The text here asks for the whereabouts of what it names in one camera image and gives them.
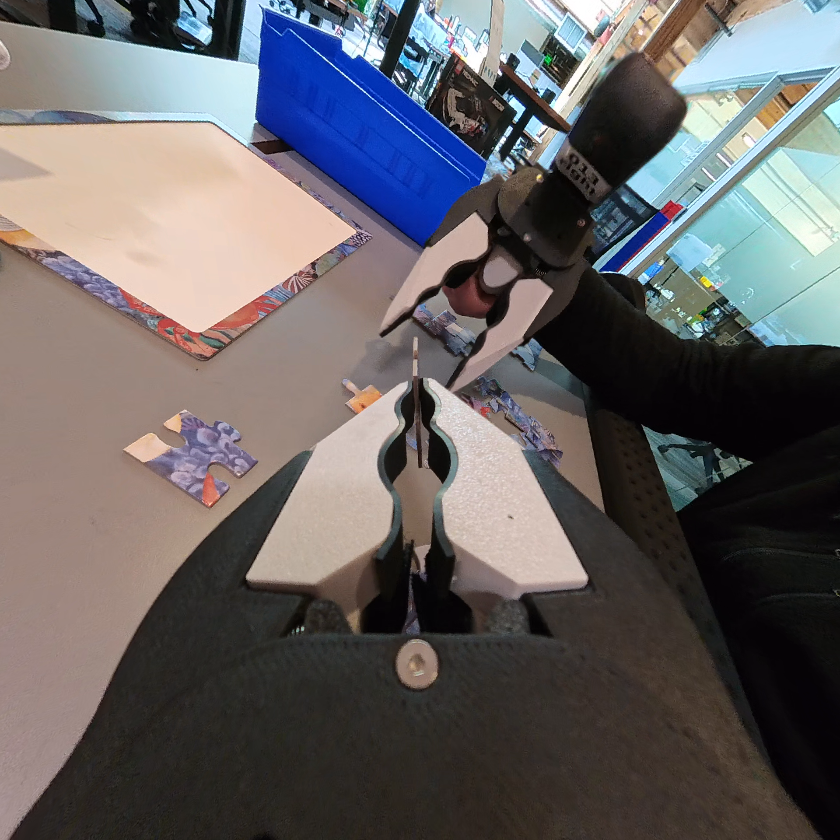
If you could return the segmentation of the blue plastic bin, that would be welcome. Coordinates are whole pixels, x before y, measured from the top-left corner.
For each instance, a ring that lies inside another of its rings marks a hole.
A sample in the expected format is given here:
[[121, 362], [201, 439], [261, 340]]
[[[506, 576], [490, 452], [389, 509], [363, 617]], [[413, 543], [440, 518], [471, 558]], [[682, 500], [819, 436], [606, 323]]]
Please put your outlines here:
[[341, 39], [263, 10], [255, 119], [420, 245], [486, 162]]

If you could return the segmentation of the person's dark trousers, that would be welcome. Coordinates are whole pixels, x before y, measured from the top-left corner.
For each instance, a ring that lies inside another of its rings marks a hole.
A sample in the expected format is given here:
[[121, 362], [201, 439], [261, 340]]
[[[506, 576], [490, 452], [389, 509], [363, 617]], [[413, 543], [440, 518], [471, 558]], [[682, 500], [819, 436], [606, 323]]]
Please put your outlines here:
[[838, 838], [838, 427], [756, 460], [679, 520], [772, 765]]

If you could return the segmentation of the person's right hand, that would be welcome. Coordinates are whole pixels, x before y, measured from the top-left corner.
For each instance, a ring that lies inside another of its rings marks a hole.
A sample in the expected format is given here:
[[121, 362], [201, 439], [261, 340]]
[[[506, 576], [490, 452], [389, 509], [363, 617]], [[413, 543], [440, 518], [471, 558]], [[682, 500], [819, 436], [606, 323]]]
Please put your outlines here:
[[484, 319], [497, 301], [497, 295], [481, 286], [477, 273], [463, 279], [456, 286], [445, 284], [443, 293], [455, 314], [472, 319]]

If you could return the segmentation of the person's right forearm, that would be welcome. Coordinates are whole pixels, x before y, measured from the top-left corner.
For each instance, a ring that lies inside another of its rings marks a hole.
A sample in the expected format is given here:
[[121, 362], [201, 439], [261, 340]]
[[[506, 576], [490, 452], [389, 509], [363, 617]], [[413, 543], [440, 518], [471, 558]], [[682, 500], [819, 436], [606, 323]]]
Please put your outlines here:
[[790, 446], [838, 466], [839, 350], [681, 339], [594, 269], [537, 334], [604, 405], [756, 461]]

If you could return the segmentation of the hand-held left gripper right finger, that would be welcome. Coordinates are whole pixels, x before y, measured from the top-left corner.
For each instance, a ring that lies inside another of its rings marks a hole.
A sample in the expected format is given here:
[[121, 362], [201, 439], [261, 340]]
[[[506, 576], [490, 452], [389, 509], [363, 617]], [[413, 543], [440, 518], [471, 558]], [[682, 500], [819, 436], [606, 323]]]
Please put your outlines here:
[[581, 591], [583, 563], [558, 516], [559, 472], [443, 385], [420, 386], [428, 467], [441, 482], [420, 578], [420, 629], [469, 633], [474, 607]]

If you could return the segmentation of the pile of loose puzzle pieces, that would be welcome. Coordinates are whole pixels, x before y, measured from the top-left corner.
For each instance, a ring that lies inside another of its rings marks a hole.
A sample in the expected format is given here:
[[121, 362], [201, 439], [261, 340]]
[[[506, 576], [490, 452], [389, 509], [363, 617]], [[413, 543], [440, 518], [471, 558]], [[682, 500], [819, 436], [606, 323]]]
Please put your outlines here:
[[[454, 355], [466, 357], [476, 341], [475, 334], [449, 310], [433, 314], [420, 304], [414, 309], [413, 320]], [[478, 391], [479, 396], [464, 397], [469, 406], [483, 417], [504, 413], [517, 428], [516, 440], [523, 449], [536, 452], [556, 469], [560, 467], [562, 452], [549, 429], [525, 413], [496, 380], [480, 377]], [[132, 442], [125, 452], [205, 508], [215, 506], [228, 492], [228, 483], [209, 472], [212, 465], [219, 464], [239, 478], [257, 464], [257, 459], [239, 446], [240, 432], [225, 422], [210, 425], [190, 412], [181, 411], [165, 421], [164, 427], [179, 435], [183, 445], [170, 446], [157, 434], [147, 434]]]

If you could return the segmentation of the brown wooden desk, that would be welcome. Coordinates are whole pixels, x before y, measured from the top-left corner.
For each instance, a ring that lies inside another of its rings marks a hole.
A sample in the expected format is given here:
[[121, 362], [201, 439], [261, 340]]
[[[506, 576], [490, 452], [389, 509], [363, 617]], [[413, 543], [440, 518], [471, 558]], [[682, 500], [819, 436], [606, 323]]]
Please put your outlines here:
[[521, 117], [511, 126], [507, 139], [503, 142], [498, 151], [501, 161], [508, 158], [516, 142], [520, 140], [531, 119], [538, 119], [543, 126], [550, 129], [567, 133], [571, 126], [567, 121], [554, 111], [550, 104], [530, 86], [528, 82], [521, 79], [516, 71], [507, 63], [499, 66], [499, 76], [494, 88], [502, 87], [509, 92], [523, 108]]

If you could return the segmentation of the black printed carton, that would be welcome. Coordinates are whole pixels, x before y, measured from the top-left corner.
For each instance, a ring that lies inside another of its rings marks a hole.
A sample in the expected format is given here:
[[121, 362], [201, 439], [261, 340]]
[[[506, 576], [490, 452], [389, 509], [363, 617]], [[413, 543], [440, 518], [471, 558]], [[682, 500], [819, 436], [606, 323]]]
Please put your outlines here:
[[485, 160], [516, 116], [504, 97], [456, 54], [450, 54], [426, 110]]

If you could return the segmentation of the puzzle frame board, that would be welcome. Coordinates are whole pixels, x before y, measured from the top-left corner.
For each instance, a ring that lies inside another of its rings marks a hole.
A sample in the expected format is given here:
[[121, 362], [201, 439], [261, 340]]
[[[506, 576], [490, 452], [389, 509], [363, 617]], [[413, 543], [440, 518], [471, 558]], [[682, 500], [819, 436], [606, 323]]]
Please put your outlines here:
[[2, 112], [2, 244], [209, 361], [371, 240], [211, 119]]

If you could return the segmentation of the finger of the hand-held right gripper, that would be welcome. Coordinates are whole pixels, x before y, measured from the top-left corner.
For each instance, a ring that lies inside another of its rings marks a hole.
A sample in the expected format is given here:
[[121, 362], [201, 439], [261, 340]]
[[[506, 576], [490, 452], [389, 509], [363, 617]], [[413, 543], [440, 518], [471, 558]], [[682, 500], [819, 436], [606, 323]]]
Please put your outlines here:
[[490, 236], [487, 221], [474, 212], [435, 244], [423, 249], [414, 268], [399, 287], [380, 328], [380, 337], [388, 335], [416, 307], [437, 294], [447, 276], [456, 268], [478, 262], [487, 256]]
[[485, 331], [476, 337], [472, 351], [451, 375], [447, 388], [453, 392], [464, 388], [522, 344], [552, 294], [552, 288], [538, 278], [519, 279], [506, 287], [496, 300], [499, 312], [487, 314]]

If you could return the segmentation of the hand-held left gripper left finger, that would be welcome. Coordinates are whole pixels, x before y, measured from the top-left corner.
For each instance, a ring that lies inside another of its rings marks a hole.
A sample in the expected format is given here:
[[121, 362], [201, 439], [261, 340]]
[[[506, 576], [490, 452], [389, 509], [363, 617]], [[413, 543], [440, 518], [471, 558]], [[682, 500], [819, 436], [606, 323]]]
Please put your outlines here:
[[412, 384], [400, 384], [304, 453], [250, 587], [334, 602], [365, 632], [403, 630], [411, 562], [393, 482], [414, 408]]

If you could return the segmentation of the blue red storage crate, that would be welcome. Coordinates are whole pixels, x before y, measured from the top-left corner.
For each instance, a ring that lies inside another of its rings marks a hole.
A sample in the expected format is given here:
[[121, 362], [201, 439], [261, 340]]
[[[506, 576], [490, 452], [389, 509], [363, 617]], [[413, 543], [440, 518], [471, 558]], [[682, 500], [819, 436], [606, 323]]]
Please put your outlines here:
[[605, 261], [600, 260], [602, 264], [598, 270], [603, 274], [621, 272], [633, 257], [685, 210], [686, 206], [683, 204], [667, 202], [654, 216], [632, 232], [613, 256], [605, 259]]

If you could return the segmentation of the black post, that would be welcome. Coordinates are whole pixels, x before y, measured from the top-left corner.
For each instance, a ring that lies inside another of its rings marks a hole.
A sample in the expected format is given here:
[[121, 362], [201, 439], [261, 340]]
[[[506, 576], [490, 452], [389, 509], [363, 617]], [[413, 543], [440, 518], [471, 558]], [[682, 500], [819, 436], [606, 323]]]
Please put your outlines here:
[[388, 79], [392, 79], [393, 77], [396, 65], [399, 62], [406, 41], [410, 35], [420, 3], [418, 0], [404, 1], [402, 3], [380, 65], [381, 73]]

